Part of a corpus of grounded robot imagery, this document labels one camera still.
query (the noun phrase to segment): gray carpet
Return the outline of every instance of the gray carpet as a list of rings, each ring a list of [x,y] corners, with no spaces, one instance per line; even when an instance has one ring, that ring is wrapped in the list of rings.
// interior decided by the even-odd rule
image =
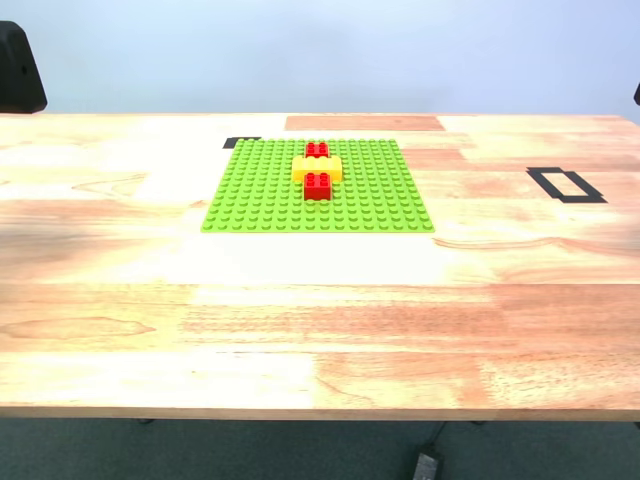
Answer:
[[[404,480],[429,422],[0,419],[1,480]],[[639,480],[632,423],[451,423],[443,480]]]

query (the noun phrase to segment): black cable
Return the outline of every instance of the black cable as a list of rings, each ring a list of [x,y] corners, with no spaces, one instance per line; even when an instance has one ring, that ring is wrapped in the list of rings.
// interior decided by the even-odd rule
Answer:
[[[442,433],[442,430],[444,430],[444,427],[446,427],[448,423],[449,422],[440,422],[440,425],[438,425],[435,428],[435,431],[431,435],[431,439],[427,443],[428,446],[433,446],[436,444],[436,442],[438,441],[438,438],[440,438],[440,434]]]

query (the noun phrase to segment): table top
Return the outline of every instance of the table top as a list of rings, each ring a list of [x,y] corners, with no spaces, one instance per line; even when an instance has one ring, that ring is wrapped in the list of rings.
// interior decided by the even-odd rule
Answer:
[[[435,233],[200,233],[245,136],[395,139]],[[0,415],[640,421],[639,193],[616,116],[0,116]]]

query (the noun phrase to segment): green baseplate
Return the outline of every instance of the green baseplate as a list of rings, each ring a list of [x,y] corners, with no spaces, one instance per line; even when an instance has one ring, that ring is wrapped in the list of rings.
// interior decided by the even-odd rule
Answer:
[[[293,157],[326,141],[342,159],[331,200],[303,198]],[[433,224],[395,140],[238,140],[201,231],[432,233]]]

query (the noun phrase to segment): light blue wall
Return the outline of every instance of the light blue wall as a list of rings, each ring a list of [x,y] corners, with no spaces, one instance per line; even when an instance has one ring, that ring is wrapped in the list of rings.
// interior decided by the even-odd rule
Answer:
[[[50,112],[606,113],[638,0],[22,0]]]

